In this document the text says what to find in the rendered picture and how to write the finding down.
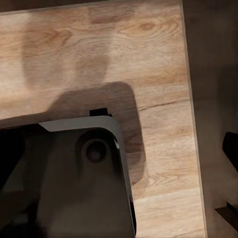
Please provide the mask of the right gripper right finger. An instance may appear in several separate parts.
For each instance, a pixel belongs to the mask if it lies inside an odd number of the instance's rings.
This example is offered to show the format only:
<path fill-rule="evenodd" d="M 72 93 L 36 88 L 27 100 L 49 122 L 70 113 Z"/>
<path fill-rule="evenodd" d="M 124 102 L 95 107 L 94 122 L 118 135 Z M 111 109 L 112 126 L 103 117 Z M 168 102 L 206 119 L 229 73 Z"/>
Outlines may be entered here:
<path fill-rule="evenodd" d="M 235 169 L 238 171 L 238 134 L 226 132 L 222 150 L 229 158 Z"/>

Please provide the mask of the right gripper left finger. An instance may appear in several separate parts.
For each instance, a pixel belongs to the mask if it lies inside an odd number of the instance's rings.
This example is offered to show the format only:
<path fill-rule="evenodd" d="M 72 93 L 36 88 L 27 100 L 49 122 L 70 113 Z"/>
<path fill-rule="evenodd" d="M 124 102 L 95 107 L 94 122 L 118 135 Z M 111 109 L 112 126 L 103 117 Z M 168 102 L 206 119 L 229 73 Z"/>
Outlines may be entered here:
<path fill-rule="evenodd" d="M 0 191 L 25 150 L 25 141 L 21 132 L 0 137 Z"/>

